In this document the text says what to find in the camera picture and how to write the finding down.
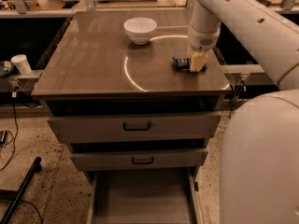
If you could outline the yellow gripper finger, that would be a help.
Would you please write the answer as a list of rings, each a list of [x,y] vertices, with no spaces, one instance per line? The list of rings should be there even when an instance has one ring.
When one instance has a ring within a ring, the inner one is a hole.
[[[192,72],[199,72],[206,64],[208,55],[205,51],[196,51],[191,57],[190,70]]]

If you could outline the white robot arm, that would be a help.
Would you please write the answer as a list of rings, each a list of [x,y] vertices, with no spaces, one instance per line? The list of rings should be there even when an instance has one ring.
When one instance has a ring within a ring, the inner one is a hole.
[[[191,28],[222,21],[279,87],[240,106],[222,139],[220,224],[299,224],[299,31],[255,0],[195,0]]]

